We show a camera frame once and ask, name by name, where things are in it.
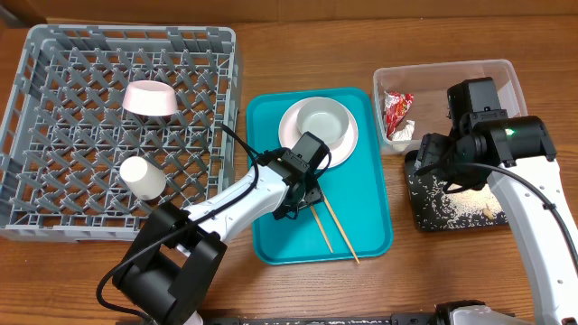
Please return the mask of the red ketchup packet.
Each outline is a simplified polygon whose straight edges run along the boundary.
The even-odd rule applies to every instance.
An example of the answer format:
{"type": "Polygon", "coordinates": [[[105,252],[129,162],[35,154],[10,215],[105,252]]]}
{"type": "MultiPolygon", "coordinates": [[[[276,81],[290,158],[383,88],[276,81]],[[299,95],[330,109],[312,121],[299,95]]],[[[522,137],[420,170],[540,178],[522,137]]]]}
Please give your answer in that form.
{"type": "Polygon", "coordinates": [[[387,138],[391,139],[397,126],[406,116],[415,96],[409,93],[387,92],[384,99],[384,117],[387,125],[387,138]]]}

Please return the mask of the teal plastic tray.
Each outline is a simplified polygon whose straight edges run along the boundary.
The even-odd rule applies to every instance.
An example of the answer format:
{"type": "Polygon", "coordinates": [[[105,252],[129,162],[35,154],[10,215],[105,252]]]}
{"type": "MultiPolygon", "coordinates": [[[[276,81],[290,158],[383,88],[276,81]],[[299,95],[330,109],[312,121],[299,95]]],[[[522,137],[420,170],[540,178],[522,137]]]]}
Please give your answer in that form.
{"type": "MultiPolygon", "coordinates": [[[[393,226],[377,131],[368,95],[359,88],[327,88],[255,97],[247,106],[247,142],[259,152],[280,147],[279,124],[291,105],[305,98],[335,99],[357,121],[359,139],[353,154],[320,178],[358,258],[383,255],[393,243],[393,226]]],[[[314,206],[329,251],[310,208],[296,219],[264,215],[253,224],[256,255],[270,265],[324,262],[353,258],[324,203],[314,206]]]]}

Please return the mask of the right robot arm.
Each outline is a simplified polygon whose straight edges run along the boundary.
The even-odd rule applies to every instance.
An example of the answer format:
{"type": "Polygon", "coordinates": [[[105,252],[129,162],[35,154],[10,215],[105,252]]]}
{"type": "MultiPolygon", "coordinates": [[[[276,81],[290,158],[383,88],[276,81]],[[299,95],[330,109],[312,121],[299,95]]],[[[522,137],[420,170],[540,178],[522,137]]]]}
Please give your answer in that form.
{"type": "Polygon", "coordinates": [[[415,174],[428,173],[446,181],[446,193],[489,187],[521,254],[536,322],[575,324],[577,226],[542,120],[489,120],[451,135],[428,134],[415,158],[415,174]]]}

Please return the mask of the black tray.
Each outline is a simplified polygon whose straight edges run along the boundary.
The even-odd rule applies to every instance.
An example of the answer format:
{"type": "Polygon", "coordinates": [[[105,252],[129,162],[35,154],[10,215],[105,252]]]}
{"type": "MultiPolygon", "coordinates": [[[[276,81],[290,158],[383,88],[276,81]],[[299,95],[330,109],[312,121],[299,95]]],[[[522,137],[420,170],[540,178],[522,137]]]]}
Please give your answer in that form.
{"type": "Polygon", "coordinates": [[[443,191],[446,182],[435,175],[415,176],[416,155],[416,150],[407,153],[404,164],[406,186],[417,230],[439,232],[508,224],[504,211],[488,185],[482,190],[447,194],[443,191]]]}

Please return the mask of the grey bowl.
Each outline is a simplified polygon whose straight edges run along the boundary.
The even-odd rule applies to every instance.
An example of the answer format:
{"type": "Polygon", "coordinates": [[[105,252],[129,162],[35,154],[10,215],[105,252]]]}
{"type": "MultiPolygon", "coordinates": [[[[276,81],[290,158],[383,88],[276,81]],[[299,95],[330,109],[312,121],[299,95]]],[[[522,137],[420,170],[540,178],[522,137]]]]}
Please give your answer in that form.
{"type": "Polygon", "coordinates": [[[297,128],[309,132],[329,147],[341,144],[349,128],[348,110],[328,97],[307,98],[297,113],[297,128]]]}

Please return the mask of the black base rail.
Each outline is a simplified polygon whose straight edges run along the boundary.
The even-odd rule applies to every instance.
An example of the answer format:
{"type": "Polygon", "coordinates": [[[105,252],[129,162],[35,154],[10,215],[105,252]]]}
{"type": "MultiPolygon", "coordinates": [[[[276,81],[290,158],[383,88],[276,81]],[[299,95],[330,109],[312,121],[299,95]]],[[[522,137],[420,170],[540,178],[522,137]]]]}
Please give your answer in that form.
{"type": "Polygon", "coordinates": [[[530,324],[514,313],[500,313],[484,302],[466,300],[442,303],[434,312],[397,312],[379,317],[204,318],[204,325],[434,325],[434,324],[530,324]]]}

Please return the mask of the clear plastic bin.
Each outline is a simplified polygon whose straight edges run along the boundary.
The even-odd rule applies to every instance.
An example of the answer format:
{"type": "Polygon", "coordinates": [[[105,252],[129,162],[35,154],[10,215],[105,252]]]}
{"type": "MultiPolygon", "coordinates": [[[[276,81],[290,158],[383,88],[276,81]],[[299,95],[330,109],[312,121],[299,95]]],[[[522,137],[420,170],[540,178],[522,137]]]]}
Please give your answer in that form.
{"type": "Polygon", "coordinates": [[[447,89],[466,80],[493,78],[501,107],[508,116],[525,116],[527,105],[513,65],[508,60],[469,60],[381,68],[373,75],[373,109],[380,151],[384,155],[405,154],[419,147],[428,133],[448,134],[447,89]],[[390,92],[415,97],[405,119],[415,122],[413,138],[395,142],[387,138],[383,110],[390,92]]]}

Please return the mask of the pink bowl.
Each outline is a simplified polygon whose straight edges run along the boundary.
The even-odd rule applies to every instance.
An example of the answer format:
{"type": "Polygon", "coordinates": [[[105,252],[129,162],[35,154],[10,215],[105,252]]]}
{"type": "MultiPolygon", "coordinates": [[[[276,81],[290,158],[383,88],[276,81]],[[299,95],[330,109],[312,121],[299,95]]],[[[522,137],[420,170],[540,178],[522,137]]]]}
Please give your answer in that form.
{"type": "Polygon", "coordinates": [[[154,80],[130,82],[122,108],[141,116],[170,116],[178,110],[176,93],[172,86],[154,80]]]}

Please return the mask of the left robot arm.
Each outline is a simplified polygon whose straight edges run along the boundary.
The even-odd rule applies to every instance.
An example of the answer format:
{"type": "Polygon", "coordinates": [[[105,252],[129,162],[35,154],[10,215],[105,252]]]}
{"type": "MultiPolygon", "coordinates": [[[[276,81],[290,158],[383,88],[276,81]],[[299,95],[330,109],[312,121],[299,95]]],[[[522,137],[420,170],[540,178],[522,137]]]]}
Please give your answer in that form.
{"type": "Polygon", "coordinates": [[[248,173],[218,196],[179,209],[171,202],[149,216],[118,266],[103,278],[133,303],[127,312],[148,323],[199,322],[197,310],[228,248],[256,219],[312,205],[319,194],[325,148],[278,148],[249,155],[248,173]]]}

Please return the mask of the white paper cup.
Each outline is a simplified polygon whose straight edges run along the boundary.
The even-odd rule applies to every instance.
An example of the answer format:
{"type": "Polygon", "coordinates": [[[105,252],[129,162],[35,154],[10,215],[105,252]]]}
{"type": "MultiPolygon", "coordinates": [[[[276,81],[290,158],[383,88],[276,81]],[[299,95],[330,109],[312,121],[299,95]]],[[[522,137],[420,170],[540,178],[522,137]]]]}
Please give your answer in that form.
{"type": "Polygon", "coordinates": [[[163,171],[140,156],[125,159],[120,165],[119,174],[128,189],[140,200],[153,200],[166,187],[163,171]]]}

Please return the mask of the wooden chopstick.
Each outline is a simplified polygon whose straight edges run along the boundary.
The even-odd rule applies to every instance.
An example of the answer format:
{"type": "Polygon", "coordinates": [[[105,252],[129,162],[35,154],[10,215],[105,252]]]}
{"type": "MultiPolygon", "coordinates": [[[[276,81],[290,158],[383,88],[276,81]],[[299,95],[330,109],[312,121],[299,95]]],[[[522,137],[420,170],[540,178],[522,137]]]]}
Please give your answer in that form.
{"type": "Polygon", "coordinates": [[[324,229],[324,227],[323,227],[323,225],[322,225],[322,222],[321,222],[321,220],[320,220],[320,218],[319,218],[319,215],[318,215],[315,207],[314,207],[314,206],[310,206],[310,210],[311,210],[311,212],[312,212],[312,215],[313,215],[313,217],[314,217],[314,220],[315,220],[315,222],[316,222],[316,224],[317,224],[317,226],[318,226],[318,228],[319,228],[319,230],[320,230],[320,232],[321,232],[321,234],[322,234],[322,237],[323,237],[323,239],[324,239],[324,241],[325,241],[325,243],[326,243],[329,251],[331,252],[331,254],[333,254],[333,248],[332,248],[332,246],[331,246],[331,242],[330,242],[330,240],[328,239],[328,237],[327,237],[327,235],[326,235],[325,229],[324,229]]]}
{"type": "Polygon", "coordinates": [[[349,240],[346,232],[344,231],[344,228],[342,227],[342,225],[341,225],[341,223],[340,223],[340,221],[339,221],[339,219],[338,219],[338,217],[337,217],[337,215],[336,215],[333,207],[331,206],[331,204],[330,204],[330,202],[329,202],[329,200],[328,200],[328,198],[327,198],[327,195],[326,195],[323,191],[322,191],[322,195],[323,195],[323,202],[324,202],[327,210],[328,210],[329,213],[331,214],[331,217],[332,217],[332,219],[333,219],[333,221],[334,221],[337,229],[340,231],[340,234],[341,234],[344,242],[346,243],[349,251],[351,252],[354,260],[355,260],[356,263],[359,265],[359,264],[360,264],[360,261],[359,261],[358,255],[357,255],[357,253],[356,253],[353,245],[351,244],[351,242],[350,242],[350,240],[349,240]]]}

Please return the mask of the grey plastic dish rack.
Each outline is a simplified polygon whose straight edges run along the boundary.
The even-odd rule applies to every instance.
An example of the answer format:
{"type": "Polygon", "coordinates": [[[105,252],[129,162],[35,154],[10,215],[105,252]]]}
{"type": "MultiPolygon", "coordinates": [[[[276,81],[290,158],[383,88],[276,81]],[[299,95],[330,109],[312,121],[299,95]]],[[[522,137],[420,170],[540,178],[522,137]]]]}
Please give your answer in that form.
{"type": "Polygon", "coordinates": [[[242,60],[228,27],[40,24],[27,34],[1,124],[1,234],[11,240],[130,241],[152,205],[122,182],[141,156],[161,201],[204,201],[235,179],[242,60]],[[122,108],[130,82],[173,87],[178,110],[122,108]]]}

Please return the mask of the white napkin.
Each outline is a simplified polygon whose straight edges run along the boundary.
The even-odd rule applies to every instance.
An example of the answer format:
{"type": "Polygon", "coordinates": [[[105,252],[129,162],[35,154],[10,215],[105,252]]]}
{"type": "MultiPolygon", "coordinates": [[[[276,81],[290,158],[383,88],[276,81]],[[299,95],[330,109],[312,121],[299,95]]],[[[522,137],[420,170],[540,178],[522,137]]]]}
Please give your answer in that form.
{"type": "Polygon", "coordinates": [[[410,141],[413,138],[415,131],[415,122],[413,120],[407,120],[406,125],[403,129],[395,131],[391,135],[392,141],[410,141]]]}

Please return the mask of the white round plate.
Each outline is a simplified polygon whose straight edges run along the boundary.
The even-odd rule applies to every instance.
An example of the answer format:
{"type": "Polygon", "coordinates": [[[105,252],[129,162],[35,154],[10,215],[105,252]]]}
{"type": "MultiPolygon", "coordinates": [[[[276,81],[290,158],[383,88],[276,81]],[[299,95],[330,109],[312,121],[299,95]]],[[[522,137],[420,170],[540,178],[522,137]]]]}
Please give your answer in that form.
{"type": "MultiPolygon", "coordinates": [[[[279,141],[283,147],[293,147],[301,137],[301,133],[297,128],[297,113],[304,101],[302,99],[297,103],[290,106],[290,108],[284,113],[279,124],[279,141]]],[[[335,147],[329,147],[331,149],[331,163],[329,167],[336,167],[344,163],[354,152],[357,142],[359,139],[359,130],[357,121],[355,120],[352,113],[348,110],[349,115],[349,128],[345,134],[345,137],[340,145],[335,147]]]]}

